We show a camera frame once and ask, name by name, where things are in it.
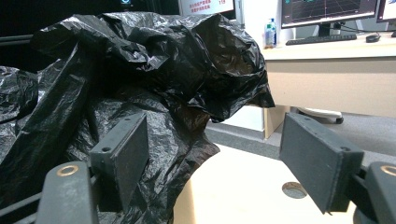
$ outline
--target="chair caster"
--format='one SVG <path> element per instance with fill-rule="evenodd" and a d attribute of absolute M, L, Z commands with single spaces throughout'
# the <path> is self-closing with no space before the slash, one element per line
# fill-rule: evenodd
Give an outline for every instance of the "chair caster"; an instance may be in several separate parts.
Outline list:
<path fill-rule="evenodd" d="M 336 119 L 335 123 L 336 124 L 342 124 L 344 122 L 344 118 Z"/>

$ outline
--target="gray carpet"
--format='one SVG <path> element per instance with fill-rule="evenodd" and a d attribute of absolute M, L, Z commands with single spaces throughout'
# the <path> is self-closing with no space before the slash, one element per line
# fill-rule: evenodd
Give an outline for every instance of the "gray carpet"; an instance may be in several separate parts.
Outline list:
<path fill-rule="evenodd" d="M 364 150 L 364 166 L 373 161 L 396 163 L 396 119 L 347 113 L 343 116 L 342 124 L 335 124 L 335 119 L 312 118 Z M 277 159 L 282 125 L 268 139 L 263 139 L 261 132 L 210 121 L 205 133 L 214 143 Z"/>

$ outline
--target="white sign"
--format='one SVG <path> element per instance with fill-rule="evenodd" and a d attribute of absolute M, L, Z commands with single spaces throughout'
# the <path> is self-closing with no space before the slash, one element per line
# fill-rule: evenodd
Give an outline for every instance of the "white sign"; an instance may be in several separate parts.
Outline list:
<path fill-rule="evenodd" d="M 233 0 L 179 0 L 178 3 L 183 16 L 233 10 Z"/>

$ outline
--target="desk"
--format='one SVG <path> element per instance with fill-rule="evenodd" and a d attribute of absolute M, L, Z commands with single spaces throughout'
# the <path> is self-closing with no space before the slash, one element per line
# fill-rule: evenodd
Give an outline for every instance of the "desk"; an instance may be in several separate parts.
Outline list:
<path fill-rule="evenodd" d="M 396 118 L 396 38 L 262 50 L 276 108 L 264 109 L 265 138 L 290 106 Z"/>
<path fill-rule="evenodd" d="M 283 184 L 297 179 L 282 161 L 218 146 L 178 196 L 175 224 L 353 223 L 353 203 L 346 213 L 322 215 L 309 196 L 284 194 Z"/>

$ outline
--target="keyboard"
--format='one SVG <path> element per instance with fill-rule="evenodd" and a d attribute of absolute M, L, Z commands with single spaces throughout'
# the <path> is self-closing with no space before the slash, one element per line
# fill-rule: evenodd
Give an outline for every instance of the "keyboard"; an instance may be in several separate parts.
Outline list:
<path fill-rule="evenodd" d="M 317 44 L 334 41 L 354 40 L 356 35 L 325 35 L 325 36 L 309 36 L 304 39 L 288 40 L 286 45 L 302 45 L 302 44 Z"/>

